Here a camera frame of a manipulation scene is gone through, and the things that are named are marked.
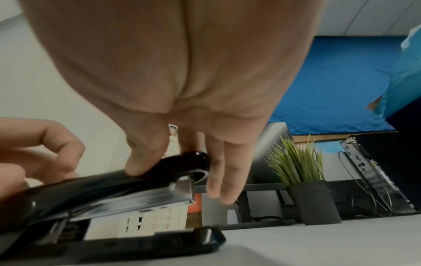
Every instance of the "green grass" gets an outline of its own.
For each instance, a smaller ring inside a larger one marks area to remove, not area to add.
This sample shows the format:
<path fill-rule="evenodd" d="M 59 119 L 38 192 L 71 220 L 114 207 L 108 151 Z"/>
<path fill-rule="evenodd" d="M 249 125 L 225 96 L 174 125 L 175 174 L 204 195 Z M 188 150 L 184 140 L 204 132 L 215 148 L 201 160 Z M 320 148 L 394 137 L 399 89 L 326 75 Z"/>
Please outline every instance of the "green grass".
<path fill-rule="evenodd" d="M 321 152 L 314 148 L 314 142 L 298 146 L 291 139 L 281 137 L 281 141 L 284 147 L 276 144 L 268 152 L 266 163 L 275 170 L 285 187 L 325 179 Z"/>

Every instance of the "black stapler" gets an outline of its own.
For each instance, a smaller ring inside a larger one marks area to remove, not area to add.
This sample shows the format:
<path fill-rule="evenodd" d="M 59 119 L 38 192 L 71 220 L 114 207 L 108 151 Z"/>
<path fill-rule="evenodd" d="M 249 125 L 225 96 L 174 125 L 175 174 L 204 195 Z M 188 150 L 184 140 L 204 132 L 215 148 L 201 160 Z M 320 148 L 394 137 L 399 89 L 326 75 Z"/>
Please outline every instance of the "black stapler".
<path fill-rule="evenodd" d="M 0 265 L 72 265 L 212 252 L 217 228 L 150 237 L 84 241 L 92 218 L 194 202 L 194 183 L 207 177 L 205 153 L 162 159 L 139 177 L 123 170 L 30 188 L 0 202 Z"/>

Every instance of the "hand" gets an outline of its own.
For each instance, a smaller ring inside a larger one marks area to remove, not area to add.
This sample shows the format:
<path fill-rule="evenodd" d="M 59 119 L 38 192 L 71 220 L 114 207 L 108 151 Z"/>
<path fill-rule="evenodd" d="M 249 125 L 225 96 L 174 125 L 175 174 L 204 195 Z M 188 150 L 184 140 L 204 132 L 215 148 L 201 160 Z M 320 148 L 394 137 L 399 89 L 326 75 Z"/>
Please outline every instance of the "hand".
<path fill-rule="evenodd" d="M 207 192 L 233 203 L 259 134 L 309 50 L 324 0 L 21 0 L 65 80 L 126 133 L 139 175 L 178 125 L 211 157 Z"/>
<path fill-rule="evenodd" d="M 44 145 L 57 155 L 27 149 Z M 0 118 L 0 199 L 27 188 L 26 177 L 44 184 L 78 177 L 85 146 L 59 123 Z"/>

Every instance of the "gray pot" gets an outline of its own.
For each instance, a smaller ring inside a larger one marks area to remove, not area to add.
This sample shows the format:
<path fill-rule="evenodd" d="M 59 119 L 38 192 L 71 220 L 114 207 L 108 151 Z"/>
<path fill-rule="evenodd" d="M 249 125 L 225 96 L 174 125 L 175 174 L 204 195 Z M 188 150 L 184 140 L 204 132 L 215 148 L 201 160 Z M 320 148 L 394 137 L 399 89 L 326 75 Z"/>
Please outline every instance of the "gray pot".
<path fill-rule="evenodd" d="M 306 225 L 342 223 L 326 181 L 298 183 L 286 190 Z"/>

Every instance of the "stapler handle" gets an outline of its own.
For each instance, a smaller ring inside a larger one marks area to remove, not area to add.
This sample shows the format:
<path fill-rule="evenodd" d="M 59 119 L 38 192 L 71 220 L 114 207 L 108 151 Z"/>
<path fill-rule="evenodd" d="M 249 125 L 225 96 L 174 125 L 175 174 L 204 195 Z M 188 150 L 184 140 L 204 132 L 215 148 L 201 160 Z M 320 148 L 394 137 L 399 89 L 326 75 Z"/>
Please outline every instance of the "stapler handle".
<path fill-rule="evenodd" d="M 187 153 L 162 159 L 138 177 L 120 170 L 30 188 L 0 202 L 0 234 L 21 231 L 102 199 L 169 184 L 185 175 L 198 182 L 207 176 L 209 165 L 207 154 Z"/>

